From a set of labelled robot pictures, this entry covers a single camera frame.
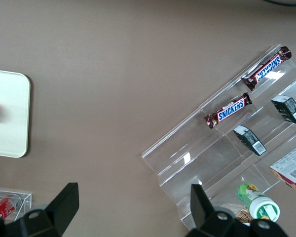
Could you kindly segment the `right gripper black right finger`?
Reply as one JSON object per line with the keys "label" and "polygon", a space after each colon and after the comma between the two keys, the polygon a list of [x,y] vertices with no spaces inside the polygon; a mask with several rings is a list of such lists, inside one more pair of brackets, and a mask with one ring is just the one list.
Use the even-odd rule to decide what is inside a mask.
{"label": "right gripper black right finger", "polygon": [[196,228],[188,237],[286,237],[285,231],[269,220],[241,223],[227,208],[214,207],[199,184],[190,189],[190,209]]}

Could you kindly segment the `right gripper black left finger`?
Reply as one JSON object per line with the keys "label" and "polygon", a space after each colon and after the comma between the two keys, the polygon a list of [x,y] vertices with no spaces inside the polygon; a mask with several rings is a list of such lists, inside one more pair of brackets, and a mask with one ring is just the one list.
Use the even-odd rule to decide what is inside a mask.
{"label": "right gripper black left finger", "polygon": [[78,183],[68,183],[45,209],[32,210],[9,224],[0,218],[0,237],[61,237],[78,209]]}

